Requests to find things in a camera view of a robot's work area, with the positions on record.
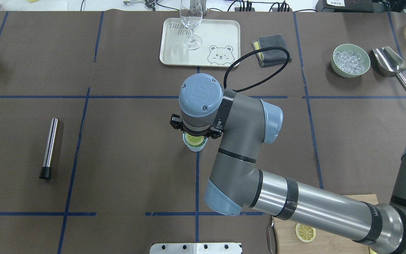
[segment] gray robot arm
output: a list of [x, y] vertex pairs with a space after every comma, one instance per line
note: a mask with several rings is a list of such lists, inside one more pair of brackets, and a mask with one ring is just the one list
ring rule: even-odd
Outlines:
[[280, 131], [279, 107], [221, 88], [208, 74], [182, 85], [182, 118], [171, 125], [190, 135], [222, 136], [205, 203], [235, 216], [243, 207], [293, 220], [368, 245], [379, 254], [406, 253], [406, 151], [390, 205], [374, 206], [255, 169], [261, 143]]

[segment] wine glass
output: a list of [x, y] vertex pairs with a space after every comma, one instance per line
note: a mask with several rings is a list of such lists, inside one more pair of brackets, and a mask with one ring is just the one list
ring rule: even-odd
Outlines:
[[203, 19], [203, 9], [200, 0], [181, 0], [179, 9], [181, 22], [185, 27], [191, 30], [191, 35], [184, 39], [184, 46], [190, 50], [196, 50], [202, 45], [202, 39], [193, 34]]

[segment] bear face illustration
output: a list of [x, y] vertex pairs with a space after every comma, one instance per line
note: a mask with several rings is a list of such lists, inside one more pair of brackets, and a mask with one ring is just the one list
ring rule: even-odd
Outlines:
[[233, 47], [217, 48], [214, 45], [210, 46], [208, 61], [217, 65], [231, 64], [234, 62]]

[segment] lemon half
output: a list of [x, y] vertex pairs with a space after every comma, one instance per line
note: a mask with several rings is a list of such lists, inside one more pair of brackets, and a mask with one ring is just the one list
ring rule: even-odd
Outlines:
[[194, 137], [194, 136], [186, 133], [184, 135], [184, 137], [185, 137], [187, 143], [193, 147], [199, 147], [204, 141], [204, 136]]
[[316, 229], [314, 227], [297, 223], [297, 225], [295, 225], [295, 234], [300, 241], [309, 243], [316, 238]]

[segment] wooden cutting board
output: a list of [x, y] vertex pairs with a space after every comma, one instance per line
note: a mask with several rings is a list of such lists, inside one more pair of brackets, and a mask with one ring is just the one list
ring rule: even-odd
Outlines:
[[[378, 203], [375, 194], [349, 195], [347, 197], [373, 205]], [[316, 229], [316, 238], [312, 242], [304, 243], [295, 235], [296, 222], [277, 218], [274, 220], [279, 242], [279, 254], [369, 254], [367, 246], [319, 229]]]

